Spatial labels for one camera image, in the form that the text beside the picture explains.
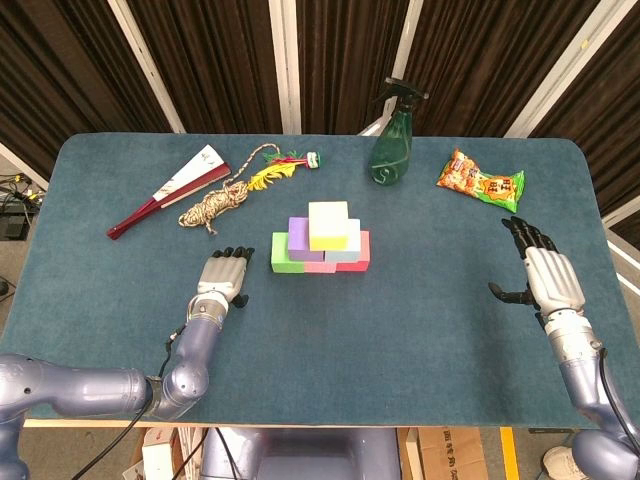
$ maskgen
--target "chip bag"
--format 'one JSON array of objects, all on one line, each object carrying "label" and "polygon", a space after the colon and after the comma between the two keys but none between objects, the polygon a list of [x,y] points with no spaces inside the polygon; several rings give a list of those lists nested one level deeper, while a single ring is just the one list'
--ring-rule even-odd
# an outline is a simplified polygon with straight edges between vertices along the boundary
[{"label": "chip bag", "polygon": [[471,158],[457,148],[442,169],[436,185],[493,203],[510,212],[518,210],[518,200],[524,191],[524,171],[505,177],[482,173]]}]

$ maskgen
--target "felt tablecloth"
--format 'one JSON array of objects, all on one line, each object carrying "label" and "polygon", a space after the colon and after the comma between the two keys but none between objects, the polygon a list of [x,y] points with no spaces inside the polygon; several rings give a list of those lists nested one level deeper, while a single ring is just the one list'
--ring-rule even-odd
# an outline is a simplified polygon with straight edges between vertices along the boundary
[{"label": "felt tablecloth", "polygon": [[[207,257],[252,246],[207,395],[183,419],[306,425],[585,426],[574,411],[531,307],[504,305],[487,282],[521,290],[525,272],[500,219],[509,212],[435,186],[454,147],[493,174],[526,172],[518,214],[566,253],[586,316],[610,350],[631,414],[640,418],[640,354],[581,151],[560,139],[414,138],[408,174],[374,184],[376,138],[356,136],[85,134],[62,148],[20,279],[3,352],[77,367],[155,374]],[[178,216],[201,191],[143,220],[128,216],[207,143],[238,168],[264,142],[319,151],[215,221],[217,236]],[[242,177],[264,165],[258,157]],[[365,274],[277,275],[271,234],[314,200],[347,200],[371,232]],[[33,417],[55,418],[48,408]]]}]

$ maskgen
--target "robot wrist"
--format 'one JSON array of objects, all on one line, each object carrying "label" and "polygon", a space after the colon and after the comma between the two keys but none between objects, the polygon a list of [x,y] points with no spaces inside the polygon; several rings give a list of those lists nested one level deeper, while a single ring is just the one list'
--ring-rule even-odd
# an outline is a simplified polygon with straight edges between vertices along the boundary
[{"label": "robot wrist", "polygon": [[597,357],[602,348],[589,320],[571,308],[549,314],[544,330],[559,363]]}]

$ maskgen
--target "white sneaker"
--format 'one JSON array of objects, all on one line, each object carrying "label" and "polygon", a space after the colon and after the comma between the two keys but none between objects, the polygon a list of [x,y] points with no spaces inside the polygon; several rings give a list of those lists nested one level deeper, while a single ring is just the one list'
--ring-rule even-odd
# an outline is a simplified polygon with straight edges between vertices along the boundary
[{"label": "white sneaker", "polygon": [[576,465],[568,447],[553,447],[547,450],[542,463],[552,480],[589,480]]}]

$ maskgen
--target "purple block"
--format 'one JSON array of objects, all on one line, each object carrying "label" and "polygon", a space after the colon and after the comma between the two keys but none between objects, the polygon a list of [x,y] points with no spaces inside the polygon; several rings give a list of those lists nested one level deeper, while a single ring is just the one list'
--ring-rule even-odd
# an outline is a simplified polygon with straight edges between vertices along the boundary
[{"label": "purple block", "polygon": [[309,219],[289,218],[289,258],[297,262],[323,262],[324,252],[309,250]]}]

